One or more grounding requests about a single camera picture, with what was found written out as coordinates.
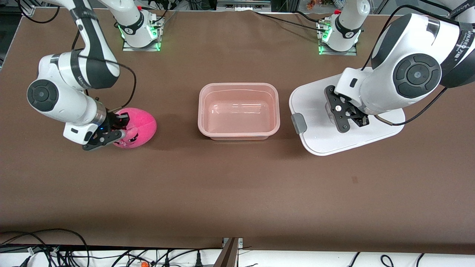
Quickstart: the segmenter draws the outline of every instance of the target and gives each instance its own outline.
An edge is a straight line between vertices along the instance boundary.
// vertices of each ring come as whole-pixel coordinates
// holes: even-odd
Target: white tray
[[[340,133],[325,110],[324,93],[327,86],[337,85],[340,76],[300,86],[290,95],[289,106],[295,130],[305,149],[314,155],[327,156],[369,144],[396,135],[404,127],[387,125],[369,115],[369,125],[358,127],[353,120],[349,120],[350,130]],[[406,119],[402,109],[386,112],[380,117],[392,122]]]

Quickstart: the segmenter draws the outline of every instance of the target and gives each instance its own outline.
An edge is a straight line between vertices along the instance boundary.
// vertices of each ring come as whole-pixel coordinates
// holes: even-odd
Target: metal frame
[[[239,238],[228,239],[213,267],[235,267],[238,249]]]

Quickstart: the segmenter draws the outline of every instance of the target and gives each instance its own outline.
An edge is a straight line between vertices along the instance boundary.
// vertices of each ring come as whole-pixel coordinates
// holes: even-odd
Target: green led light
[[[120,26],[118,28],[119,28],[119,31],[120,31],[120,35],[122,36],[122,39],[125,40],[124,33],[122,32],[122,29],[120,28]]]

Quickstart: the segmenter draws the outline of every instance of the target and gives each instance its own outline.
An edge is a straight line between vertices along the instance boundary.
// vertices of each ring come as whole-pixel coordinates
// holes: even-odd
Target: metal mounting plate
[[[163,36],[163,26],[165,24],[165,18],[161,18],[156,22],[157,28],[157,38],[153,40],[149,45],[142,48],[135,48],[130,46],[125,40],[122,45],[122,51],[144,51],[144,52],[157,52],[161,50],[162,47],[162,36]]]

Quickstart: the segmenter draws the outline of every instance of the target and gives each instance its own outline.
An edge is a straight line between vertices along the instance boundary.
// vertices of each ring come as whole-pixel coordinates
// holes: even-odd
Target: mounting plate
[[[156,29],[157,38],[153,40],[149,45],[142,48],[135,48],[130,46],[125,40],[122,44],[122,51],[142,51],[142,52],[157,52],[160,51],[162,47],[162,36],[163,36],[163,26],[165,24],[165,18],[161,18],[156,22],[158,28]]]
[[[325,24],[316,22],[317,29],[324,29],[327,32],[318,32],[317,33],[317,38],[318,38],[318,54],[319,55],[334,55],[334,56],[356,56],[356,45],[353,45],[350,50],[344,51],[344,52],[339,52],[331,49],[325,42],[323,42],[323,39],[326,37],[328,38],[328,35],[331,34],[331,26],[328,25],[328,22],[330,21],[330,18],[325,18],[322,19],[321,21],[324,21]]]

